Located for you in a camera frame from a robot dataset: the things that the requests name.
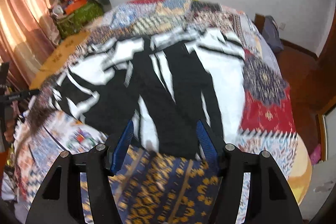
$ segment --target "metal screw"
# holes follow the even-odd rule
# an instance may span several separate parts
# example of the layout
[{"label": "metal screw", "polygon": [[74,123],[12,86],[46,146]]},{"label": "metal screw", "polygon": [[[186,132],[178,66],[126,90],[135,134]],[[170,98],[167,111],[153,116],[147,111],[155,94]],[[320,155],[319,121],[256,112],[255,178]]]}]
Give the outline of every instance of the metal screw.
[{"label": "metal screw", "polygon": [[69,151],[64,150],[64,151],[61,152],[60,155],[61,155],[62,158],[66,158],[67,156],[69,156]]},{"label": "metal screw", "polygon": [[270,154],[268,151],[266,151],[266,150],[264,150],[263,152],[261,152],[261,154],[262,154],[265,158],[269,158],[269,157],[271,156],[271,154]]},{"label": "metal screw", "polygon": [[231,144],[231,143],[228,143],[228,144],[225,146],[225,148],[226,148],[227,150],[229,150],[229,151],[232,151],[232,150],[235,149],[235,146],[234,146],[233,144]]},{"label": "metal screw", "polygon": [[105,149],[105,145],[104,145],[103,143],[100,143],[99,145],[96,146],[96,149],[97,149],[98,151],[102,151],[102,150]]}]

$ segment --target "pink item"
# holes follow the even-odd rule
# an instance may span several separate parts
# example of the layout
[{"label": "pink item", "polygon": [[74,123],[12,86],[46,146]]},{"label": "pink item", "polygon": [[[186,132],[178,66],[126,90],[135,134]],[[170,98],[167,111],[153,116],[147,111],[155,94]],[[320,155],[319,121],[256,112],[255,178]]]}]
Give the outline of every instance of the pink item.
[{"label": "pink item", "polygon": [[318,144],[317,147],[315,147],[313,153],[309,156],[310,162],[312,165],[317,164],[321,159],[321,144]]}]

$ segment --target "blue and yellow patterned fabric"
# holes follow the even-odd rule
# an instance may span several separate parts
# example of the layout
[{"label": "blue and yellow patterned fabric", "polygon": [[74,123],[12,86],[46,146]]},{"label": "blue and yellow patterned fabric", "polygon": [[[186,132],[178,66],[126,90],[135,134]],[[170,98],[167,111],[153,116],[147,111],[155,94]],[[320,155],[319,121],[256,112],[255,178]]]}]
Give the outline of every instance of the blue and yellow patterned fabric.
[{"label": "blue and yellow patterned fabric", "polygon": [[[109,177],[123,223],[207,223],[219,179],[204,162],[130,147],[122,169]],[[86,174],[81,194],[87,223],[93,223]]]}]

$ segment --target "gray bag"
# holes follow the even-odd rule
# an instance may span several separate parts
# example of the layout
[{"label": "gray bag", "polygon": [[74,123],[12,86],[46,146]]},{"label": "gray bag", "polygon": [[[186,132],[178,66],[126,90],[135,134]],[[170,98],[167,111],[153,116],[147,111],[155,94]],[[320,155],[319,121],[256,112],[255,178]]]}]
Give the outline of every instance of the gray bag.
[{"label": "gray bag", "polygon": [[279,37],[278,25],[272,16],[265,16],[264,28],[261,35],[275,54],[284,49]]}]

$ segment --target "blue gripper pad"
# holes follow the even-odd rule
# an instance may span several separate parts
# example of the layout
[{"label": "blue gripper pad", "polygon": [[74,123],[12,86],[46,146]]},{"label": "blue gripper pad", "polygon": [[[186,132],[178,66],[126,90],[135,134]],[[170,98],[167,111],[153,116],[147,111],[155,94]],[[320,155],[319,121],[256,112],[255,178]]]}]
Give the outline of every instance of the blue gripper pad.
[{"label": "blue gripper pad", "polygon": [[209,165],[209,168],[213,170],[216,174],[219,171],[218,165],[218,153],[210,140],[209,134],[204,128],[203,123],[199,120],[196,125],[196,134],[199,140],[199,143],[202,146],[205,159]]},{"label": "blue gripper pad", "polygon": [[112,160],[112,165],[111,165],[111,172],[113,174],[116,174],[122,167],[128,147],[131,143],[131,140],[134,135],[134,125],[133,121],[130,120],[121,135],[121,138],[117,144],[117,147],[114,150],[113,153],[113,160]]}]

